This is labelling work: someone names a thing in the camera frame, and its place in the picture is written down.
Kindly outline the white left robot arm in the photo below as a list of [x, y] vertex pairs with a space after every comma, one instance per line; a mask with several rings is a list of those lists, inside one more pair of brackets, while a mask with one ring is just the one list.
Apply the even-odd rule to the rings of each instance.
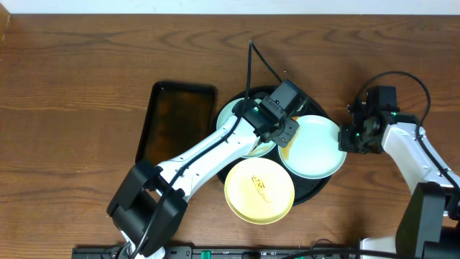
[[163, 256], [194, 193], [258, 144], [273, 141], [285, 147], [298, 129], [292, 116], [304, 103], [303, 97], [276, 93], [261, 102], [242, 99], [222, 127], [191, 149], [157, 165], [136, 163], [107, 208], [132, 250], [130, 258]]

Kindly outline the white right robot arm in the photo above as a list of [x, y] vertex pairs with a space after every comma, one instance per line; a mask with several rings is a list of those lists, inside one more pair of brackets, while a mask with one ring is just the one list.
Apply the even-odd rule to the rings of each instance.
[[387, 153], [412, 194], [395, 235], [363, 239], [361, 256], [394, 252], [406, 258], [458, 258], [459, 227], [444, 227], [443, 218], [459, 220], [459, 177], [430, 144], [416, 116], [393, 104], [370, 102], [357, 102], [349, 113], [353, 122], [340, 128], [339, 149]]

